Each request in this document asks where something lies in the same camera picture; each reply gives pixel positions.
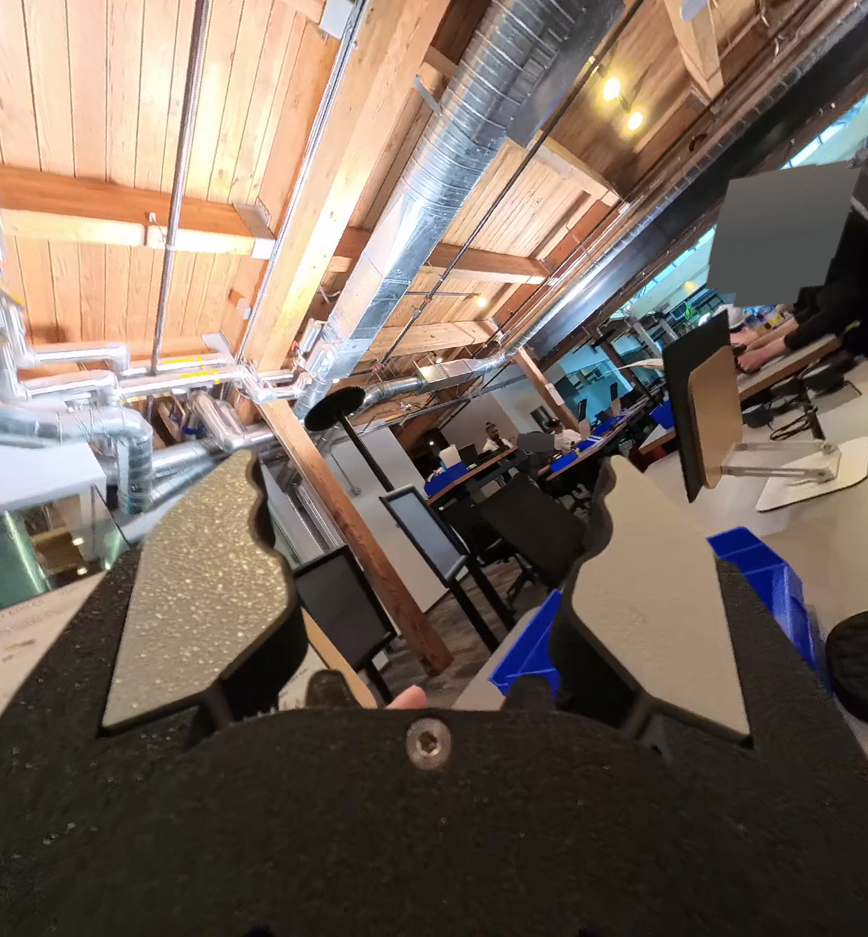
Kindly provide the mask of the silver spiral air duct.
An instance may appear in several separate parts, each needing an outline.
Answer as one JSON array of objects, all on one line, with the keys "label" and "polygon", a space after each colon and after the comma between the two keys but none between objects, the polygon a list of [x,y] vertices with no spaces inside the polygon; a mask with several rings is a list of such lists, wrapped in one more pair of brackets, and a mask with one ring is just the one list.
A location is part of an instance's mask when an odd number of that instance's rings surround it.
[{"label": "silver spiral air duct", "polygon": [[534,137],[623,12],[618,1],[490,2],[309,357],[298,418],[352,373],[501,147]]}]

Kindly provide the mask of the printed paper sheet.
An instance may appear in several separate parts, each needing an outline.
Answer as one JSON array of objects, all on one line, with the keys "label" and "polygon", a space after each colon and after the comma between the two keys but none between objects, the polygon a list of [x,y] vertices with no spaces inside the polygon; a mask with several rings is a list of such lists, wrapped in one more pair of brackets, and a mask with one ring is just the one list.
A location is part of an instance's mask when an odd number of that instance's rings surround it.
[{"label": "printed paper sheet", "polygon": [[0,716],[105,573],[0,610]]}]

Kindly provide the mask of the printed instruction board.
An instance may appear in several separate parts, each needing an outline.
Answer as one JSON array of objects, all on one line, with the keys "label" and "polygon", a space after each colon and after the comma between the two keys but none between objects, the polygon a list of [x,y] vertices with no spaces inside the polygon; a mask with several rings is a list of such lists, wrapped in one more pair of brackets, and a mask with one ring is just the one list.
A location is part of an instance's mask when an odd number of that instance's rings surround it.
[{"label": "printed instruction board", "polygon": [[662,369],[689,502],[695,501],[706,483],[700,464],[698,433],[688,383],[695,369],[720,349],[731,349],[726,313],[713,316],[705,324],[667,344],[662,352]]}]

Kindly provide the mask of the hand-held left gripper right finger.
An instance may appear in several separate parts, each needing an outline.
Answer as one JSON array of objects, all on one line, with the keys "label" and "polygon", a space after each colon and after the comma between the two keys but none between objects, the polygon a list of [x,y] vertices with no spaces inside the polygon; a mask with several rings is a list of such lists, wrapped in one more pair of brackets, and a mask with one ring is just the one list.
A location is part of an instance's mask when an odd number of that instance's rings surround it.
[{"label": "hand-held left gripper right finger", "polygon": [[665,717],[725,741],[751,727],[707,540],[624,457],[604,460],[548,652],[558,705],[642,740]]}]

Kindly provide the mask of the black office chair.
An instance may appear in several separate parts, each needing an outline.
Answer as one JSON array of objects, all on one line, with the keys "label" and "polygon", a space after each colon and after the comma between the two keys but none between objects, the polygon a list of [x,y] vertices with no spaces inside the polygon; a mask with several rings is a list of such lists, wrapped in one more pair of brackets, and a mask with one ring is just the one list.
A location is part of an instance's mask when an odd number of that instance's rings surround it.
[{"label": "black office chair", "polygon": [[587,524],[525,474],[501,486],[477,510],[551,590],[564,583],[586,552]]}]

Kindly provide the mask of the silver insulated pipes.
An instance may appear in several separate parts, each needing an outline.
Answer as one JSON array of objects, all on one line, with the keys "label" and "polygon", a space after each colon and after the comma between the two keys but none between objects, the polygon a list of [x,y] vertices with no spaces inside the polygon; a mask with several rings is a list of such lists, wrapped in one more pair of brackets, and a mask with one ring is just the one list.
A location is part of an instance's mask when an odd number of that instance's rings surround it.
[{"label": "silver insulated pipes", "polygon": [[[2,236],[0,214],[0,261],[5,254]],[[280,372],[267,379],[251,367],[230,365],[195,374],[166,371],[131,382],[126,376],[130,367],[126,346],[60,347],[45,352],[27,344],[21,310],[0,276],[0,446],[31,450],[107,443],[119,465],[121,509],[129,515],[144,513],[154,499],[154,431],[145,417],[122,406],[122,401],[199,391],[226,381],[240,384],[249,399],[264,404],[295,399],[309,381],[302,372]],[[55,386],[20,381],[23,367],[91,361],[111,364],[112,369],[79,372],[79,380],[68,387],[70,393],[93,394],[97,402],[90,406],[66,409]]]}]

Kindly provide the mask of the metal ceiling pipe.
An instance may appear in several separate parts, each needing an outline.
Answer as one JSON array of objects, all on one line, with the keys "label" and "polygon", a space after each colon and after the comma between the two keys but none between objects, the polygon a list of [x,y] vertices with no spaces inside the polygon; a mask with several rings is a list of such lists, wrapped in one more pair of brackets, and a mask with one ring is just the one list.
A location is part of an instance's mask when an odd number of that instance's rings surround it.
[{"label": "metal ceiling pipe", "polygon": [[159,373],[160,352],[167,322],[173,268],[177,253],[177,236],[182,216],[182,207],[186,192],[186,178],[195,134],[212,6],[213,3],[211,1],[196,1],[193,10],[181,121],[174,162],[172,190],[170,193],[170,208],[164,238],[163,260],[159,284],[159,302],[148,369],[148,374],[151,377],[155,377]]}]

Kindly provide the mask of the black round floor lamp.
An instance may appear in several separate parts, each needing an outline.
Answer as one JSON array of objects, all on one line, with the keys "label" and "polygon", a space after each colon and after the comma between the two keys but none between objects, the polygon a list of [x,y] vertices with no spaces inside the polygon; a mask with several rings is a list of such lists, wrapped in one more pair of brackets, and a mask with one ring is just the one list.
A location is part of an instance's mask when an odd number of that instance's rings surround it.
[{"label": "black round floor lamp", "polygon": [[321,402],[311,407],[304,418],[304,427],[309,432],[323,432],[332,428],[341,428],[350,438],[358,453],[362,455],[383,490],[390,493],[394,491],[394,486],[366,445],[358,437],[350,421],[350,416],[355,414],[365,403],[366,396],[366,391],[357,386],[349,386],[331,392]]}]

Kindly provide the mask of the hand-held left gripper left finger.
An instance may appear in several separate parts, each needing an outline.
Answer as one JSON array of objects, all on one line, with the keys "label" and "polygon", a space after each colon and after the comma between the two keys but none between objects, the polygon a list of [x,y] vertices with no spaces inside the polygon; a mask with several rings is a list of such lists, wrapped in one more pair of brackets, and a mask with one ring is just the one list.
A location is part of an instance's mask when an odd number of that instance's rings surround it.
[{"label": "hand-held left gripper left finger", "polygon": [[274,712],[308,651],[259,459],[237,452],[143,541],[102,727],[119,732],[193,706],[217,726]]}]

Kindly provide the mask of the wooden desk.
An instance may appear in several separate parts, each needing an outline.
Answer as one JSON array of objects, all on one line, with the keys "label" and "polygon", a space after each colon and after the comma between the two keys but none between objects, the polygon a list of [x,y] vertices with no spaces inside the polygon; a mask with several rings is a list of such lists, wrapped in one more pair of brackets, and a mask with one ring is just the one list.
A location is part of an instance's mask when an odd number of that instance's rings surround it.
[{"label": "wooden desk", "polygon": [[741,407],[749,406],[757,395],[767,392],[773,385],[799,374],[837,353],[842,348],[842,339],[825,335],[812,344],[767,363],[755,373],[742,373],[737,378]]}]

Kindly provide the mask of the blue plastic bin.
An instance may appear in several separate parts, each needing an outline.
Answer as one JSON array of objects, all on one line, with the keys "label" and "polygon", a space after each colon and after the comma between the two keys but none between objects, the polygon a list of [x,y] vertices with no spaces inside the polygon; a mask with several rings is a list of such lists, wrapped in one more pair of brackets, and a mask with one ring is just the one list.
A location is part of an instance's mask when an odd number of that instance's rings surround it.
[{"label": "blue plastic bin", "polygon": [[[792,567],[745,527],[711,536],[708,542],[719,559],[732,563],[744,575],[803,661],[815,673],[821,673],[819,639],[804,603],[803,581]],[[551,592],[527,619],[510,650],[500,653],[487,680],[504,696],[525,675],[544,677],[557,692],[559,673],[551,661],[548,644],[560,603],[561,590]]]}]

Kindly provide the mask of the black monitor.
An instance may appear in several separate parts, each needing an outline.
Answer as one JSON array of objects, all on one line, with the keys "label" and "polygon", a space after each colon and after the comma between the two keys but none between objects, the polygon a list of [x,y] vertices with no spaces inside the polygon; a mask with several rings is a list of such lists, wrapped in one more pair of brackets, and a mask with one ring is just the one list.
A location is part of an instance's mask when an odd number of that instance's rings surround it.
[{"label": "black monitor", "polygon": [[393,701],[375,658],[396,638],[395,628],[347,546],[293,573],[304,608],[346,663],[363,673],[384,704]]}]

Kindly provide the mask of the wooden support post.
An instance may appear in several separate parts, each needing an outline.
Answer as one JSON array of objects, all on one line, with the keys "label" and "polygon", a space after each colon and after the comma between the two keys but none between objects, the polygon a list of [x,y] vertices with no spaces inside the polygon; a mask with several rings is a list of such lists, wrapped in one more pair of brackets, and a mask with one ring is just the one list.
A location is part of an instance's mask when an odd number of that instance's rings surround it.
[{"label": "wooden support post", "polygon": [[426,614],[393,568],[306,429],[293,415],[287,401],[257,404],[257,409],[301,475],[323,501],[400,635],[428,673],[443,673],[453,662],[451,652],[430,625]]}]

